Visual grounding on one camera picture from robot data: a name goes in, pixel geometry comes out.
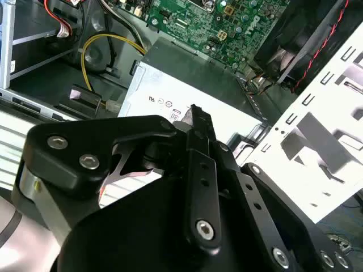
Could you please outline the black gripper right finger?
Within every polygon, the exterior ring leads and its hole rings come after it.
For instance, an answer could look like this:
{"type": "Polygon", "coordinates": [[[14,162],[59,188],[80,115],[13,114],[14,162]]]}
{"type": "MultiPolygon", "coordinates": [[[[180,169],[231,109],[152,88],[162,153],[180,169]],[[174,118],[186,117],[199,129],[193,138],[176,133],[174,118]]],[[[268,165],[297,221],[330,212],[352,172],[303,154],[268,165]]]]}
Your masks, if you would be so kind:
{"type": "Polygon", "coordinates": [[[211,144],[217,173],[247,220],[266,271],[353,271],[336,243],[255,163],[237,165],[222,142],[211,144]]]}

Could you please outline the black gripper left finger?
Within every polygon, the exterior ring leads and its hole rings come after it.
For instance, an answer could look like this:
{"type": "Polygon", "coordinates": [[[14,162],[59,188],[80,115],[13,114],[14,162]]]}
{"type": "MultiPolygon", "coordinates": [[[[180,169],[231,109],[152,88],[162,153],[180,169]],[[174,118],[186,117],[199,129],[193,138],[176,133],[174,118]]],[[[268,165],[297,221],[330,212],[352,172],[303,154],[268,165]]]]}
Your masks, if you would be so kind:
{"type": "Polygon", "coordinates": [[[63,245],[84,218],[142,187],[185,187],[183,235],[198,252],[221,247],[212,118],[192,105],[182,124],[161,116],[41,124],[27,134],[16,177],[21,197],[63,245]]]}

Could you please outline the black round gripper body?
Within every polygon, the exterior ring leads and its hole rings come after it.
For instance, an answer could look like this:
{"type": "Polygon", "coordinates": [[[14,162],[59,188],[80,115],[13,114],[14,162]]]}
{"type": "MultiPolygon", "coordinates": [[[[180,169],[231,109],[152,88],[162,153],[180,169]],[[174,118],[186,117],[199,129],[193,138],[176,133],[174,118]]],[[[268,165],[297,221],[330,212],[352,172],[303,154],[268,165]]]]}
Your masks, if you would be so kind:
{"type": "Polygon", "coordinates": [[[78,223],[58,256],[59,271],[268,271],[242,209],[219,193],[222,245],[200,253],[183,235],[180,180],[154,181],[78,223]]]}

